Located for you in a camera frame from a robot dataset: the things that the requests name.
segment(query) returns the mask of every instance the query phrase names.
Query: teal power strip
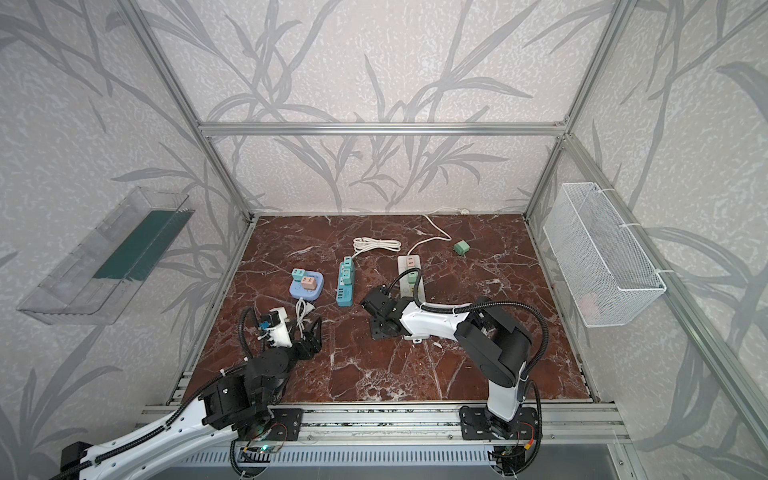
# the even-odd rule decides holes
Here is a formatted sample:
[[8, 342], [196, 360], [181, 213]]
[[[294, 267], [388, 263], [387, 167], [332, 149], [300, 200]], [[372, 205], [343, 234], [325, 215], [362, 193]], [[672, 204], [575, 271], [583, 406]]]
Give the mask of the teal power strip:
[[336, 288], [336, 305], [352, 306], [352, 288], [355, 285], [355, 264], [352, 257], [344, 257], [339, 263], [339, 285]]

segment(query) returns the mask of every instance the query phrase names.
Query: white power strip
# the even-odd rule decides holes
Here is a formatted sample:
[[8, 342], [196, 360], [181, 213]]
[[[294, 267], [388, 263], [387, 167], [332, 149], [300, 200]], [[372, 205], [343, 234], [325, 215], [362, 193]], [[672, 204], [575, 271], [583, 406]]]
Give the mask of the white power strip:
[[[422, 267], [422, 261], [419, 259], [418, 255], [400, 255], [397, 257], [397, 273], [403, 273], [409, 268], [421, 268]], [[426, 302], [426, 296], [424, 295], [424, 272], [422, 270], [422, 281], [419, 282], [419, 300], [422, 302]], [[413, 295], [413, 285], [409, 283], [408, 276], [404, 276], [400, 279], [400, 296], [414, 296]]]

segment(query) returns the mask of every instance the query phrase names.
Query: green mat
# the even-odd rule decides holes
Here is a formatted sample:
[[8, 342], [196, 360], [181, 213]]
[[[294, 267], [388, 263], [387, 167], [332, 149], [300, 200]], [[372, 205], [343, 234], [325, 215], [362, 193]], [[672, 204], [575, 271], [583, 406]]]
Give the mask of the green mat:
[[152, 210], [98, 269], [94, 278], [146, 280], [193, 211]]

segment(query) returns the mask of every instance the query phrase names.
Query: red marble surface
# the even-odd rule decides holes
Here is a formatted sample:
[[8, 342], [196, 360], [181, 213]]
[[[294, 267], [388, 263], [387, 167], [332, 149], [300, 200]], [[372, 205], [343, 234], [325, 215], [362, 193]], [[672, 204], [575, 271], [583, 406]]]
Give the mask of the red marble surface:
[[[587, 398], [522, 217], [438, 215], [434, 220], [454, 240], [435, 240], [414, 251], [421, 256], [427, 300], [464, 303], [485, 295], [536, 306], [548, 318], [550, 330], [547, 354], [531, 373], [542, 397]], [[359, 306], [372, 286], [389, 284], [397, 276], [397, 255], [433, 235], [434, 228], [422, 216], [261, 217], [187, 392], [219, 369], [242, 361], [236, 325], [245, 306], [255, 304], [258, 313], [285, 306], [295, 318], [290, 272], [303, 268], [326, 278], [314, 302], [323, 316], [323, 349], [296, 366], [285, 402], [487, 399], [488, 381], [457, 342], [436, 337], [418, 345], [402, 338], [373, 340], [369, 315]], [[355, 303], [339, 308], [334, 290], [339, 262], [353, 253], [354, 237], [400, 240], [404, 251], [374, 250], [355, 258]], [[459, 240], [471, 247], [465, 258], [452, 249]], [[532, 331], [535, 351], [541, 338], [538, 323], [529, 313], [513, 313]], [[257, 352], [254, 333], [249, 328], [251, 349]]]

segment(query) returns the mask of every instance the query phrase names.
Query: wallpaper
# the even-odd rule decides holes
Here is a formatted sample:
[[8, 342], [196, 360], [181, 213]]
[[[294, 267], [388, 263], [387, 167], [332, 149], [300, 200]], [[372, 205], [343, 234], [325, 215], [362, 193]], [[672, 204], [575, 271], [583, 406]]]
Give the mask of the wallpaper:
[[637, 9], [576, 132], [768, 395], [767, 14]]
[[[111, 3], [0, 5], [0, 477], [164, 402], [245, 227]], [[114, 325], [48, 326], [18, 303], [141, 185], [195, 209]]]
[[217, 149], [256, 212], [522, 213], [553, 144], [552, 137], [350, 135], [225, 137]]
[[560, 121], [612, 0], [140, 2], [205, 121]]
[[[768, 2], [638, 2], [576, 134], [768, 393]], [[663, 300], [584, 328], [531, 219], [592, 385], [616, 401], [651, 478], [768, 478], [763, 456]]]

